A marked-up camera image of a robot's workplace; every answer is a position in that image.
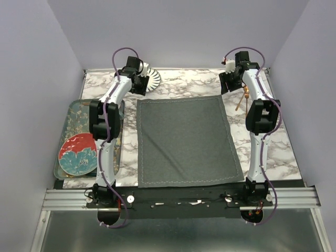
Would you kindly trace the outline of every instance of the gray floor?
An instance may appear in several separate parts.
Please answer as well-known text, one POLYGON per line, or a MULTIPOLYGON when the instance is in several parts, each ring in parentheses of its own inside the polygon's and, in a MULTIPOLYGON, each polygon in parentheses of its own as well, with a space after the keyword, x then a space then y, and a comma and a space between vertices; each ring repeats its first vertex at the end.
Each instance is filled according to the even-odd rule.
POLYGON ((42 251, 323 251, 309 209, 279 209, 263 226, 242 219, 142 219, 99 227, 95 212, 53 212, 42 251))

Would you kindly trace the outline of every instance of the red and blue plate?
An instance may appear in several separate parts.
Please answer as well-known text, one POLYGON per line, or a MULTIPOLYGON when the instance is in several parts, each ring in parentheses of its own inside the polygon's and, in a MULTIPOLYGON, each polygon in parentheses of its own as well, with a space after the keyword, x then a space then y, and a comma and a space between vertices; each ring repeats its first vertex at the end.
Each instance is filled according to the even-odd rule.
POLYGON ((97 150, 91 133, 69 138, 58 153, 61 168, 73 176, 81 176, 97 168, 97 150))

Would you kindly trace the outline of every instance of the table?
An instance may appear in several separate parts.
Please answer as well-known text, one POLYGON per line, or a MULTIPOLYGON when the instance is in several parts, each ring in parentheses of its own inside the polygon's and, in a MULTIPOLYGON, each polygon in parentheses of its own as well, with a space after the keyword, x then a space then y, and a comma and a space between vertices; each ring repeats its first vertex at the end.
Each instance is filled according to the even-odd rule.
MULTIPOLYGON (((137 100, 214 96, 221 92, 218 74, 223 72, 223 69, 158 69, 158 71, 162 82, 157 89, 147 93, 145 97, 128 93, 124 98, 125 118, 121 162, 119 173, 116 175, 116 186, 138 185, 137 100)), ((270 86, 264 71, 261 72, 261 77, 270 92, 270 86)), ((113 79, 113 71, 87 73, 82 98, 101 98, 111 86, 113 79)), ((241 168, 244 175, 247 176, 251 148, 249 132, 245 127, 245 101, 241 103, 238 111, 235 111, 242 95, 243 90, 241 89, 226 93, 222 98, 241 168)), ((284 124, 271 136, 267 158, 266 173, 270 180, 301 179, 284 124)), ((94 182, 94 178, 67 178, 64 181, 64 188, 91 187, 94 182)))

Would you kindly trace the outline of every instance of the gray cloth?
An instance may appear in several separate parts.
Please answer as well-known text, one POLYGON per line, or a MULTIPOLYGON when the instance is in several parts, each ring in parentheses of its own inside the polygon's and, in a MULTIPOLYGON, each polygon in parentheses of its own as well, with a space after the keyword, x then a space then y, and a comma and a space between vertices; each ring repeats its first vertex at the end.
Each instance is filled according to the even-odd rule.
POLYGON ((139 187, 244 179, 221 96, 138 100, 139 187))

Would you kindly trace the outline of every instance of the purple-gray wall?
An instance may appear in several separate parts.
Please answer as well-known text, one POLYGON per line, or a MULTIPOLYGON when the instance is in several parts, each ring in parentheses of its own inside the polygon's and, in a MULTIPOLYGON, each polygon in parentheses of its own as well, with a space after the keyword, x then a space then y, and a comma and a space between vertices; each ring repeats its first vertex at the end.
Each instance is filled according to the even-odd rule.
POLYGON ((30 251, 83 78, 46 0, 0 4, 0 251, 30 251))
POLYGON ((271 68, 301 174, 336 250, 336 1, 311 0, 271 68))
POLYGON ((154 67, 210 68, 221 67, 229 50, 253 46, 270 66, 308 0, 48 2, 79 62, 93 69, 112 68, 111 55, 123 46, 154 67))

